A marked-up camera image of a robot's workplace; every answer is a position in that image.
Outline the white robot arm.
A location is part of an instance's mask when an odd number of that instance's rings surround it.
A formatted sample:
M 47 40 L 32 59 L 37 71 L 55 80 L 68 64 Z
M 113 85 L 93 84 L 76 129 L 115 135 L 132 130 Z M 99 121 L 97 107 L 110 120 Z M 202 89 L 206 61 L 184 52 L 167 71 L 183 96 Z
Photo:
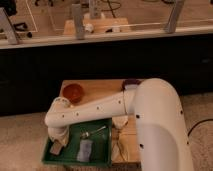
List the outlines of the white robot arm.
M 163 79 L 146 79 L 134 89 L 78 106 L 57 97 L 45 124 L 49 137 L 59 139 L 72 124 L 122 115 L 135 117 L 142 171 L 194 171 L 179 95 Z

